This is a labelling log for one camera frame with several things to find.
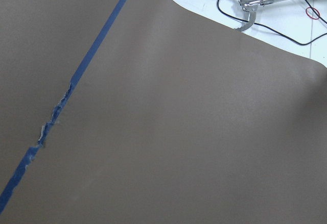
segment red rubber band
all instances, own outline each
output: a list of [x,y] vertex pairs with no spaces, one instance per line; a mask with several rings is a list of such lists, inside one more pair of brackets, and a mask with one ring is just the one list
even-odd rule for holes
[[306,8],[306,14],[307,14],[307,16],[310,17],[312,20],[318,20],[318,19],[319,19],[319,16],[320,16],[320,12],[319,12],[316,8],[312,7],[312,9],[314,9],[314,10],[318,13],[318,17],[315,18],[315,17],[311,16],[311,15],[308,13],[308,10],[309,10],[309,9],[311,9],[311,7]]

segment torn blue tape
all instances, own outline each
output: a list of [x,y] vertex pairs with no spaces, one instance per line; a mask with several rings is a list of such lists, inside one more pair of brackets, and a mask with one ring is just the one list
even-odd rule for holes
[[43,146],[44,141],[45,141],[50,129],[55,124],[58,116],[60,115],[60,113],[62,111],[62,109],[66,105],[69,97],[72,95],[73,90],[75,89],[75,87],[77,86],[77,84],[80,81],[81,77],[83,76],[85,70],[87,69],[87,67],[90,64],[92,58],[96,54],[98,48],[100,47],[102,41],[106,37],[109,29],[111,28],[113,22],[117,18],[118,14],[119,14],[120,10],[122,9],[122,7],[124,6],[125,2],[126,2],[126,0],[119,0],[118,1],[118,3],[115,6],[113,12],[109,16],[108,20],[106,21],[106,23],[102,27],[101,31],[99,32],[97,38],[93,42],[91,48],[86,53],[86,55],[83,58],[82,62],[80,63],[80,65],[76,69],[75,73],[73,74],[73,76],[71,78],[71,83],[70,83],[69,89],[65,93],[65,96],[61,99],[59,104],[54,107],[51,120],[49,122],[47,122],[42,127],[41,136],[40,136],[39,140],[37,141],[37,145],[33,146],[33,147],[30,147],[27,150],[26,154],[24,155],[24,157],[20,161],[17,169],[15,170],[13,176],[11,177],[9,182],[7,183],[5,189],[3,190],[2,194],[0,195],[0,214],[5,209],[8,201],[10,200],[10,197],[13,194],[13,191],[14,191],[15,187],[19,184],[21,178],[25,174],[27,167],[32,162],[32,160],[35,158],[35,156],[36,156],[37,152],[39,151],[39,149]]

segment blue line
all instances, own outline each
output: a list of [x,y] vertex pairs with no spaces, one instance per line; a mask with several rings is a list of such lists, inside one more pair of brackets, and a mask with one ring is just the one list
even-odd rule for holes
[[30,147],[27,150],[24,157],[21,159],[21,161],[20,161],[17,169],[15,170],[13,176],[11,177],[11,179],[7,183],[4,191],[0,195],[0,214],[5,209],[8,201],[10,200],[10,198],[11,198],[11,196],[13,194],[13,191],[14,191],[15,187],[19,184],[21,178],[25,174],[27,166],[30,165],[30,163],[35,158],[35,156],[36,156],[37,152],[39,151],[39,149],[43,146],[44,141],[45,141],[50,129],[55,124],[58,116],[60,115],[60,113],[62,111],[62,109],[64,108],[64,106],[68,102],[69,97],[73,93],[73,90],[77,86],[79,80],[83,76],[83,74],[84,74],[85,70],[87,69],[88,65],[90,64],[92,58],[96,54],[98,48],[100,47],[102,41],[106,37],[109,29],[111,28],[113,22],[117,18],[118,14],[119,14],[120,10],[122,9],[122,7],[124,6],[125,2],[126,2],[126,0],[119,0],[118,1],[118,3],[115,6],[113,12],[109,16],[108,20],[106,21],[106,23],[102,27],[102,29],[101,29],[100,33],[98,34],[97,38],[93,42],[91,48],[86,53],[86,55],[83,58],[82,62],[80,63],[77,70],[73,74],[73,76],[71,78],[71,83],[70,83],[69,89],[65,93],[65,96],[61,99],[59,104],[54,107],[51,120],[49,122],[47,122],[42,127],[41,136],[40,136],[40,139],[37,141],[37,145],[33,146],[33,147]]

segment red circle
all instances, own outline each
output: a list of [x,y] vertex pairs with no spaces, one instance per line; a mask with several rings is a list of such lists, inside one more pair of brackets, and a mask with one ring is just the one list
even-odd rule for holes
[[318,20],[319,17],[320,17],[320,12],[319,12],[316,8],[312,7],[312,9],[314,9],[314,10],[318,13],[318,17],[315,18],[315,17],[311,16],[311,15],[308,13],[308,10],[309,10],[309,9],[311,9],[311,7],[306,8],[306,14],[307,14],[307,16],[310,17],[310,18],[313,19],[313,20]]

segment brown surface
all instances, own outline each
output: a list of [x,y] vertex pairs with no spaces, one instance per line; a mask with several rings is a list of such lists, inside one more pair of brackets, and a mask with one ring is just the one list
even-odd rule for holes
[[[33,64],[31,75],[49,73],[53,83],[34,77],[44,87],[14,92],[10,83],[20,78],[11,77],[2,88],[12,97],[1,100],[8,106],[1,139],[12,141],[1,145],[4,178],[37,141],[35,127],[116,2],[94,15],[85,9],[94,17],[88,23],[59,20],[81,21],[80,29],[92,23],[93,33],[84,45],[71,40],[76,48],[66,46],[62,59],[70,53],[74,64],[65,60],[69,67],[58,65],[56,74],[54,60]],[[0,223],[326,223],[326,84],[321,64],[171,0],[128,0]],[[17,96],[24,103],[11,104]],[[39,97],[47,97],[42,109]],[[11,130],[24,116],[38,121],[13,145]]]

